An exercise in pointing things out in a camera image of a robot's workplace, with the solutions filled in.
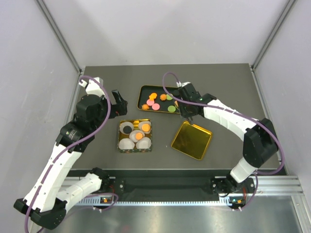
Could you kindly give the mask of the orange flower cookie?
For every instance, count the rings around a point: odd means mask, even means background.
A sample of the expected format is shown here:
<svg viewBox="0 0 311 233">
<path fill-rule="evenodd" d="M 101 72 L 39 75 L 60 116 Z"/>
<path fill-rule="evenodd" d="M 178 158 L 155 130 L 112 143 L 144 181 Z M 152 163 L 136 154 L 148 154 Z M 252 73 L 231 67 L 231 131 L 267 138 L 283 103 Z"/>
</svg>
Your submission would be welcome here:
<svg viewBox="0 0 311 233">
<path fill-rule="evenodd" d="M 137 141 L 141 140 L 143 137 L 144 137 L 143 133 L 138 132 L 138 133 L 135 134 L 135 139 Z"/>
</svg>

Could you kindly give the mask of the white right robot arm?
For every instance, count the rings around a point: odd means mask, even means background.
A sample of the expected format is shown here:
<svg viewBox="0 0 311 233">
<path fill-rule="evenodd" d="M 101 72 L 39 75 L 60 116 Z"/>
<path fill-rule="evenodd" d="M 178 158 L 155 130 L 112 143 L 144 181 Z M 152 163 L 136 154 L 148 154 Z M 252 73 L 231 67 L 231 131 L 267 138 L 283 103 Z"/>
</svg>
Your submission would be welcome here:
<svg viewBox="0 0 311 233">
<path fill-rule="evenodd" d="M 264 118 L 248 118 L 224 105 L 211 94 L 200 95 L 190 82 L 177 82 L 173 96 L 183 118 L 200 115 L 234 133 L 243 142 L 242 158 L 218 186 L 222 193 L 240 191 L 245 180 L 269 160 L 279 147 L 272 122 Z"/>
</svg>

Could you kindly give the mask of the black sandwich cookie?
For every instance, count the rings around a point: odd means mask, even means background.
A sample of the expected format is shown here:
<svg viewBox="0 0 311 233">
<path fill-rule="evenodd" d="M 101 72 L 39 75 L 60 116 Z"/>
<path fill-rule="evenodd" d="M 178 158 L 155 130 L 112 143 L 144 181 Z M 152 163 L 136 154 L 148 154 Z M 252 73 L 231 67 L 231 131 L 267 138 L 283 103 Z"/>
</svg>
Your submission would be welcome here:
<svg viewBox="0 0 311 233">
<path fill-rule="evenodd" d="M 125 127 L 123 128 L 123 133 L 124 133 L 124 134 L 130 134 L 131 131 L 132 131 L 132 128 L 131 128 L 130 126 L 125 126 Z"/>
</svg>

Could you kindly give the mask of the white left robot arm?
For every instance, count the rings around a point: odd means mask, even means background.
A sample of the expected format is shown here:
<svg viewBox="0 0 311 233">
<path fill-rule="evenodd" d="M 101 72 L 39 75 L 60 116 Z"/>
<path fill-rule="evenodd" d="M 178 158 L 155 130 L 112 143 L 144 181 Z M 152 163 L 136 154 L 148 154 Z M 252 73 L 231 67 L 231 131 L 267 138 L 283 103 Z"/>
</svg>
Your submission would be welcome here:
<svg viewBox="0 0 311 233">
<path fill-rule="evenodd" d="M 101 78 L 82 76 L 79 85 L 86 95 L 76 104 L 73 119 L 61 128 L 51 156 L 31 191 L 14 203 L 14 208 L 25 215 L 25 232 L 29 232 L 29 221 L 42 229 L 55 229 L 79 201 L 110 188 L 108 175 L 100 168 L 93 168 L 76 184 L 64 191 L 60 189 L 95 134 L 109 119 L 127 114 L 128 102 L 118 90 L 113 90 L 116 103 L 112 104 Z"/>
</svg>

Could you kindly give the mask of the orange spiky cookie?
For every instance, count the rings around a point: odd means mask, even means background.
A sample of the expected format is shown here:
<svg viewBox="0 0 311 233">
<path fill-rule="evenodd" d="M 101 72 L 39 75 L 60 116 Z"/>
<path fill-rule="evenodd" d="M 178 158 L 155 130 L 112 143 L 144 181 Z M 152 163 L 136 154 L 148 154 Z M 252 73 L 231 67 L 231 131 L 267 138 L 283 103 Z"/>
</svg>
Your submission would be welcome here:
<svg viewBox="0 0 311 233">
<path fill-rule="evenodd" d="M 161 101 L 165 101 L 165 100 L 166 100 L 166 94 L 160 95 L 160 100 L 161 100 Z"/>
</svg>

